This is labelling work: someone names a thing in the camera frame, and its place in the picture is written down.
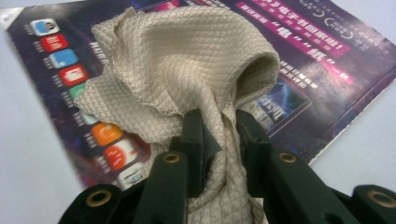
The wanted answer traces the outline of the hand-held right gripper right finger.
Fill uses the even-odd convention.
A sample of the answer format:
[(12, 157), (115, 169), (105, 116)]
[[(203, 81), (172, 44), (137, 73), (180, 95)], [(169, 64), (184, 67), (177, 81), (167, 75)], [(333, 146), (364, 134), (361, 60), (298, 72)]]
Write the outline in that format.
[(247, 172), (247, 192), (264, 196), (264, 182), (272, 144), (260, 123), (244, 110), (236, 111), (236, 129), (241, 140), (241, 159)]

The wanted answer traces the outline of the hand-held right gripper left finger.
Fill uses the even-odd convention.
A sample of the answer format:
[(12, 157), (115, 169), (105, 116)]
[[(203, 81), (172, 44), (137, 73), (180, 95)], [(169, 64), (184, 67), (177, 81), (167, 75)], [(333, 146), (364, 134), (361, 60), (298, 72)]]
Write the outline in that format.
[(172, 137), (170, 149), (187, 156), (188, 196), (199, 197), (205, 189), (210, 163), (220, 151), (217, 140), (205, 126), (200, 109), (185, 114), (181, 134)]

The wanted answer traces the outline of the beige textured cloth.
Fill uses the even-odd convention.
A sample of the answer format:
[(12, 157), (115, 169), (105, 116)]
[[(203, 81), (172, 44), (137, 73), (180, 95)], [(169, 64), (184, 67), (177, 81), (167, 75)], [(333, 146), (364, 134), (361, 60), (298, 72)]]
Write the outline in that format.
[(248, 195), (235, 112), (276, 84), (276, 50), (249, 21), (220, 7), (143, 13), (128, 8), (92, 27), (108, 61), (75, 105), (138, 134), (155, 154), (169, 148), (187, 112), (199, 109), (220, 146), (189, 224), (267, 224)]

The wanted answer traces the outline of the glossy illustrated magazine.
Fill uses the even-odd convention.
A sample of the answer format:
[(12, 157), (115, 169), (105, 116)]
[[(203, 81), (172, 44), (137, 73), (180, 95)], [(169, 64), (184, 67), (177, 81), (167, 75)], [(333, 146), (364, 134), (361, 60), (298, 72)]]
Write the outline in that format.
[(92, 27), (127, 8), (148, 13), (184, 6), (235, 11), (274, 46), (281, 60), (278, 81), (252, 113), (276, 148), (306, 161), (314, 161), (396, 78), (396, 45), (331, 0), (87, 0), (0, 7), (0, 25), (86, 186), (127, 189), (143, 178), (150, 155), (137, 136), (74, 104), (106, 63)]

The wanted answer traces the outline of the white table cover sheet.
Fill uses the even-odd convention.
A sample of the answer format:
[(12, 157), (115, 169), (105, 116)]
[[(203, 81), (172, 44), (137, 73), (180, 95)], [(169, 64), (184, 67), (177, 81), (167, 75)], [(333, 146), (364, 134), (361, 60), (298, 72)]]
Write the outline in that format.
[[(396, 190), (396, 80), (315, 160), (345, 194)], [(0, 25), (0, 224), (57, 224), (83, 190), (16, 50)]]

